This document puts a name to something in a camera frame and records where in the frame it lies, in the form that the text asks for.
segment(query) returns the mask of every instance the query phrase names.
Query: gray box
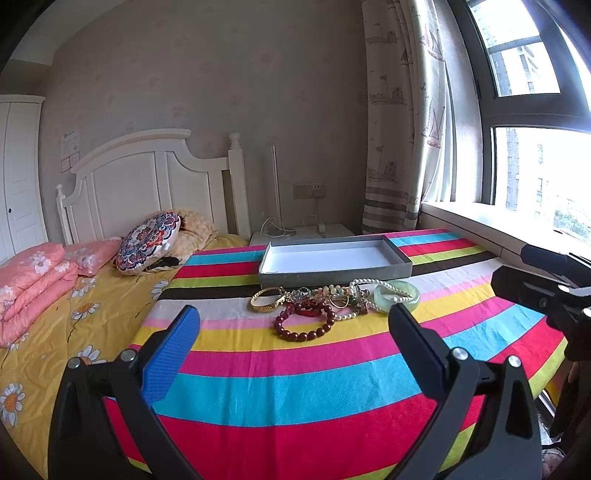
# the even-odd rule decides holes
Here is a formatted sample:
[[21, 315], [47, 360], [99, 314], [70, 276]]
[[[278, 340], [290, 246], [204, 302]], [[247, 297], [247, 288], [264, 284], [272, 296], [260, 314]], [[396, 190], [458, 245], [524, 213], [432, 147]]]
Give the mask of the gray box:
[[271, 241], [259, 266], [265, 287], [348, 285], [355, 278], [408, 278], [413, 264], [385, 235]]

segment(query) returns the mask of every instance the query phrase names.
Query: tree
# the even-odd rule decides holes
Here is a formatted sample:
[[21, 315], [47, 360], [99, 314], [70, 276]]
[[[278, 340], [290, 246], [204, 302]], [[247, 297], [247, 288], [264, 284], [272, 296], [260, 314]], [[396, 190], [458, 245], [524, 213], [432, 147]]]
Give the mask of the tree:
[[564, 228], [574, 232], [583, 238], [589, 238], [589, 228], [578, 220], [572, 213], [564, 213], [560, 210], [554, 212], [553, 225], [557, 228]]

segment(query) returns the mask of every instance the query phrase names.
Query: yellow blanket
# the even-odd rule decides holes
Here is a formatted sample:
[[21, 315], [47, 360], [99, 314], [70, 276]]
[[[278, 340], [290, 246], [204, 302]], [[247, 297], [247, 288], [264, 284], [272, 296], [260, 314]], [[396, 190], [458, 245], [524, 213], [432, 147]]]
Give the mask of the yellow blanket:
[[[205, 249], [244, 245], [240, 237], [224, 235]], [[109, 262], [95, 277], [80, 277], [74, 290], [51, 305], [29, 332], [9, 349], [0, 349], [0, 418], [44, 478], [53, 404], [67, 360], [113, 360], [132, 342], [175, 273], [129, 277]]]

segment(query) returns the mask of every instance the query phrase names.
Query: blue gripper pad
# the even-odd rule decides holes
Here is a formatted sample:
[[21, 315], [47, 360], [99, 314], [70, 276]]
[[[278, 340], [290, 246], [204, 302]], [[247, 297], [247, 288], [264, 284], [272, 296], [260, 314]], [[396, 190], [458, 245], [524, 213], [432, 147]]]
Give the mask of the blue gripper pad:
[[168, 393], [199, 335], [200, 324], [197, 309], [187, 305], [168, 327], [168, 335], [144, 367], [142, 396], [149, 406]]

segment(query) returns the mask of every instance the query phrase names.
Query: poster on wall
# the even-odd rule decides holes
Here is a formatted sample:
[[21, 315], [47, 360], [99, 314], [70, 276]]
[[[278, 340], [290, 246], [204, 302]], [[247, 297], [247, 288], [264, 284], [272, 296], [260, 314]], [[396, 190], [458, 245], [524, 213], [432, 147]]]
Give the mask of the poster on wall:
[[74, 130], [64, 134], [61, 138], [61, 159], [72, 156], [80, 151], [80, 130]]

